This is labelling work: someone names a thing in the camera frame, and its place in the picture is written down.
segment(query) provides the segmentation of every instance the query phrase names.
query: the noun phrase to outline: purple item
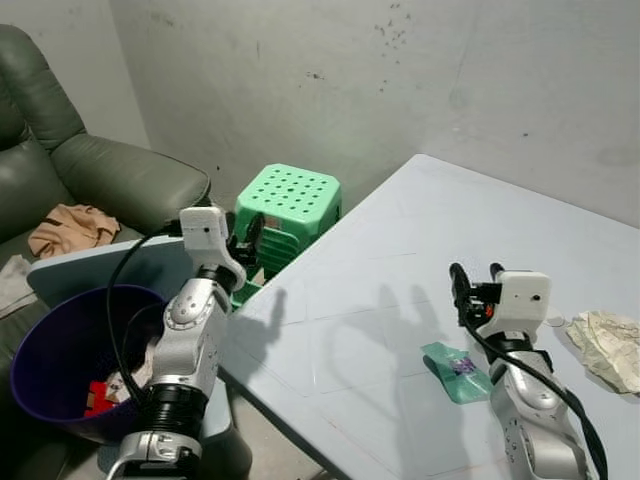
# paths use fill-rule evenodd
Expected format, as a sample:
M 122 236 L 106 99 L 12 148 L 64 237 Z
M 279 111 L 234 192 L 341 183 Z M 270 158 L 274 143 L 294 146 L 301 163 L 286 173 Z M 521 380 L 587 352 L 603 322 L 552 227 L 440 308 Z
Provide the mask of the purple item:
M 129 331 L 125 358 L 129 366 L 139 365 L 149 340 L 162 333 L 163 299 L 133 285 L 117 285 L 111 299 L 118 345 L 131 317 L 158 304 L 142 313 Z M 106 380 L 116 368 L 106 321 L 106 288 L 98 288 L 61 303 L 31 329 L 13 360 L 11 388 L 29 415 L 94 442 L 118 442 L 137 415 L 131 400 L 84 417 L 89 383 Z

